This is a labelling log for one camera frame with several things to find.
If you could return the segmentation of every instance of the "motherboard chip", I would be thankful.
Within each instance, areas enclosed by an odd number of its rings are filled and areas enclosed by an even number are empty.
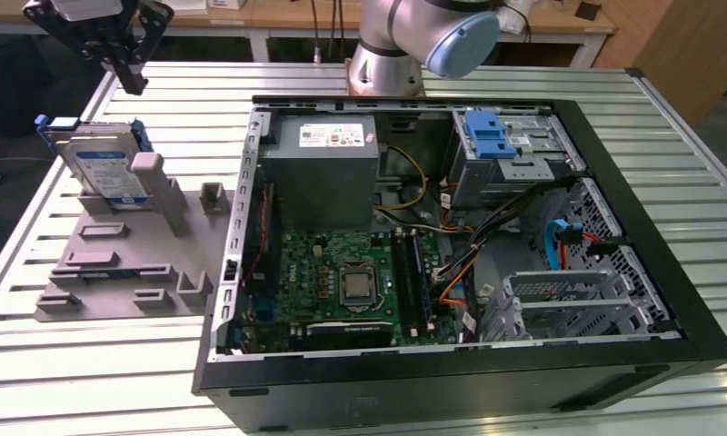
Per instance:
[[[376,271],[371,263],[346,263],[339,269],[342,287],[339,303],[352,311],[376,303]]]
[[[344,275],[344,297],[367,298],[371,294],[367,273],[351,273]]]

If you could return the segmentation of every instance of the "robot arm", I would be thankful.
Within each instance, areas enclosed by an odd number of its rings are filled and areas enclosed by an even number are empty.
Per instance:
[[[348,81],[358,95],[416,95],[420,64],[455,79],[483,63],[499,27],[490,0],[364,0]]]
[[[351,62],[351,93],[416,95],[420,63],[458,78],[480,65],[498,38],[490,0],[364,0],[362,39]],[[145,30],[132,33],[132,18]],[[85,59],[115,71],[129,94],[172,21],[172,8],[153,0],[31,0],[24,15]]]
[[[144,36],[135,36],[139,13]],[[85,59],[115,71],[129,94],[140,95],[148,80],[140,71],[159,46],[175,12],[153,0],[32,0],[24,16]]]

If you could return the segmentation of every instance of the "open computer tower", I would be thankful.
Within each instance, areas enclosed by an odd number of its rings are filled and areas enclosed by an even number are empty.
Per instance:
[[[727,338],[569,101],[258,97],[193,392],[244,431],[607,407]]]

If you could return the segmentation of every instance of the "power supply label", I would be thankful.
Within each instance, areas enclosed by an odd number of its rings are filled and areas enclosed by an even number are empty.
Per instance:
[[[363,124],[304,124],[299,147],[363,147]]]
[[[148,194],[136,175],[129,171],[124,152],[77,152],[75,159],[85,178],[113,206],[121,209],[145,203]]]

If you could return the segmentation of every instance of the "green circuit board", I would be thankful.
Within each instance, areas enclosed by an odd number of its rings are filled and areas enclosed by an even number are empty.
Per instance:
[[[283,340],[264,340],[286,325],[315,322],[390,322],[391,346],[455,342],[455,322],[450,315],[435,319],[435,331],[418,337],[403,334],[399,298],[392,271],[390,233],[287,233],[283,238],[279,292],[274,326],[264,325],[260,337],[266,352],[288,351]],[[419,238],[427,270],[439,265],[438,242],[431,233]],[[367,270],[376,280],[376,299],[351,307],[342,293],[346,271]]]

